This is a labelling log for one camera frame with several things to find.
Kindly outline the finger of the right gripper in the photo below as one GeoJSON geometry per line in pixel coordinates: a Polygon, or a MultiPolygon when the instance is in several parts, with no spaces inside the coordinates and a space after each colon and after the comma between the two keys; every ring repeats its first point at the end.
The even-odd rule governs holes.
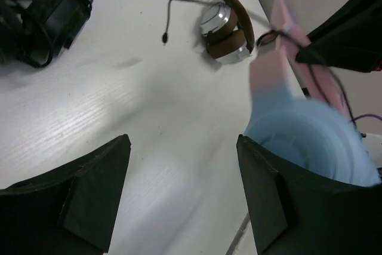
{"type": "Polygon", "coordinates": [[[381,70],[381,0],[349,0],[308,34],[311,44],[296,60],[316,64],[317,52],[328,66],[369,73],[381,70]]]}

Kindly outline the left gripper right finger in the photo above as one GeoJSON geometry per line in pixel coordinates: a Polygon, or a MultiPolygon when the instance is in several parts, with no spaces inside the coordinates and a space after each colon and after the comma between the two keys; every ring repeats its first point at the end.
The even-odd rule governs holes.
{"type": "Polygon", "coordinates": [[[320,176],[239,136],[239,168],[258,254],[380,254],[381,186],[320,176]]]}

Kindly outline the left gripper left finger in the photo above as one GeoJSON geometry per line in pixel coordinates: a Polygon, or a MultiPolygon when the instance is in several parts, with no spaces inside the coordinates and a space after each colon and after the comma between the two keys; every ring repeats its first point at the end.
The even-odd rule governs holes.
{"type": "Polygon", "coordinates": [[[1,190],[1,254],[108,253],[130,152],[123,134],[1,190]]]}

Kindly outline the pink blue cat-ear headphones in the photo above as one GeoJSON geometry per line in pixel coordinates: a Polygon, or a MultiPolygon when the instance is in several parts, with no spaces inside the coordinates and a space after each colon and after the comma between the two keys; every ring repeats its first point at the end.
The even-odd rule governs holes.
{"type": "Polygon", "coordinates": [[[252,111],[244,134],[315,174],[356,186],[381,183],[341,92],[322,66],[296,62],[309,45],[285,0],[274,0],[272,30],[249,66],[252,111]]]}

